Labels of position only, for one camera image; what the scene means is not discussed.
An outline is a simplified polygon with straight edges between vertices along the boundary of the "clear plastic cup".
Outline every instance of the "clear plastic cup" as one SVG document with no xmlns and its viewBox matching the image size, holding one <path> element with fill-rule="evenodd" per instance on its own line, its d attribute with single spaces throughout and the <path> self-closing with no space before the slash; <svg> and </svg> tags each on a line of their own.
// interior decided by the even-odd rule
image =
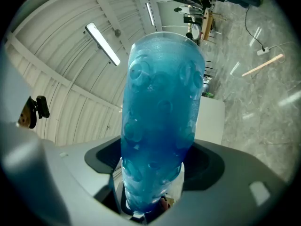
<svg viewBox="0 0 301 226">
<path fill-rule="evenodd" d="M 157 32 L 132 46 L 124 93 L 121 154 L 129 207 L 149 212 L 178 176 L 193 143 L 205 70 L 199 47 Z"/>
</svg>

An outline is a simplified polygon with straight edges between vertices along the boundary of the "black cable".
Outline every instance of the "black cable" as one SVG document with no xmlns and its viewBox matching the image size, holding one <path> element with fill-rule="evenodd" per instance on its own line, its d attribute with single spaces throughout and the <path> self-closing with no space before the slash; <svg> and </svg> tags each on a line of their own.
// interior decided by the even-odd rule
<svg viewBox="0 0 301 226">
<path fill-rule="evenodd" d="M 257 40 L 257 42 L 259 42 L 260 43 L 260 41 L 257 39 L 257 38 L 255 38 L 250 32 L 249 32 L 249 30 L 246 28 L 246 30 L 247 30 L 247 32 L 255 39 L 255 40 Z M 260 43 L 260 45 L 261 45 L 261 48 L 262 48 L 262 50 L 263 50 L 263 52 L 265 51 L 265 49 L 264 49 L 264 47 L 263 47 L 263 45 L 262 45 L 262 43 Z"/>
</svg>

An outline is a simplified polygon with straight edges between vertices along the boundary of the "ceiling beam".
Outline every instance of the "ceiling beam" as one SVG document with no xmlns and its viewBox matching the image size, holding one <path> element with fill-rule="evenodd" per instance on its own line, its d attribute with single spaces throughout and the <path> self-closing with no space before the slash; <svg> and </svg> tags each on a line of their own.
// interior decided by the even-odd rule
<svg viewBox="0 0 301 226">
<path fill-rule="evenodd" d="M 110 24 L 112 25 L 113 29 L 119 29 L 121 31 L 121 35 L 119 37 L 122 45 L 124 46 L 124 48 L 126 49 L 126 52 L 129 54 L 131 51 L 131 46 L 130 43 L 127 39 L 127 37 L 125 36 L 124 31 L 121 29 L 120 23 L 115 15 L 114 10 L 112 9 L 112 7 L 110 6 L 108 0 L 96 0 L 98 2 L 98 4 L 100 5 L 100 7 L 102 8 L 104 14 L 106 15 L 106 17 L 108 18 Z"/>
<path fill-rule="evenodd" d="M 74 81 L 70 81 L 65 77 L 61 76 L 58 72 L 53 70 L 51 67 L 46 65 L 43 61 L 38 59 L 32 52 L 30 52 L 11 32 L 7 34 L 7 39 L 10 44 L 14 46 L 14 48 L 22 55 L 25 59 L 28 60 L 31 64 L 35 65 L 39 70 L 43 71 L 46 75 L 63 84 L 66 87 L 71 86 L 71 89 L 76 91 L 77 93 L 95 101 L 102 105 L 105 105 L 109 108 L 113 108 L 115 110 L 120 111 L 121 107 L 113 105 L 112 103 L 101 99 L 90 92 L 84 90 L 83 88 L 74 84 Z"/>
</svg>

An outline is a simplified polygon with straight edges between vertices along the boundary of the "ceiling light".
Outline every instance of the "ceiling light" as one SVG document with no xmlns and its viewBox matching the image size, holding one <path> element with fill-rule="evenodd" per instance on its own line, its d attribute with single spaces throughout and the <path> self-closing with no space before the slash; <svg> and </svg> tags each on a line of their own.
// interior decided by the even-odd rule
<svg viewBox="0 0 301 226">
<path fill-rule="evenodd" d="M 149 3 L 148 3 L 148 2 L 146 3 L 146 7 L 147 7 L 147 11 L 149 12 L 149 16 L 150 16 L 151 25 L 153 26 L 155 23 L 154 23 L 154 19 L 152 18 L 152 14 L 151 14 L 151 8 L 150 8 L 150 5 L 149 5 Z"/>
<path fill-rule="evenodd" d="M 245 119 L 249 119 L 249 118 L 251 118 L 252 116 L 254 116 L 254 113 L 244 114 L 244 115 L 243 115 L 243 119 L 244 119 L 244 120 L 245 120 Z"/>
<path fill-rule="evenodd" d="M 279 106 L 284 106 L 284 105 L 287 105 L 287 104 L 290 104 L 298 99 L 301 98 L 301 90 L 292 94 L 291 96 L 289 96 L 288 98 L 284 99 L 284 100 L 281 100 L 278 105 Z"/>
<path fill-rule="evenodd" d="M 114 53 L 108 42 L 99 32 L 94 23 L 89 23 L 86 26 L 86 30 L 91 35 L 91 37 L 96 41 L 96 43 L 101 47 L 101 49 L 105 52 L 105 54 L 110 58 L 110 60 L 115 64 L 120 64 L 120 59 L 118 59 L 117 55 Z"/>
<path fill-rule="evenodd" d="M 240 62 L 238 61 L 238 62 L 236 63 L 236 65 L 233 67 L 233 69 L 231 70 L 230 75 L 233 74 L 233 72 L 237 69 L 237 67 L 238 67 L 239 65 L 240 65 Z"/>
</svg>

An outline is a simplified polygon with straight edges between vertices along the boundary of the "white power outlet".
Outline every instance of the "white power outlet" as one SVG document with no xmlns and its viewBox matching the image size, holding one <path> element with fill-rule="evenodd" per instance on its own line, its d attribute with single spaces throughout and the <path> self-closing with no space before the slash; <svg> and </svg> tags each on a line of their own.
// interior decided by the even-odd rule
<svg viewBox="0 0 301 226">
<path fill-rule="evenodd" d="M 260 55 L 264 55 L 266 53 L 269 53 L 269 47 L 265 47 L 264 48 L 264 51 L 261 49 L 261 50 L 258 50 L 257 51 L 257 55 L 260 56 Z"/>
</svg>

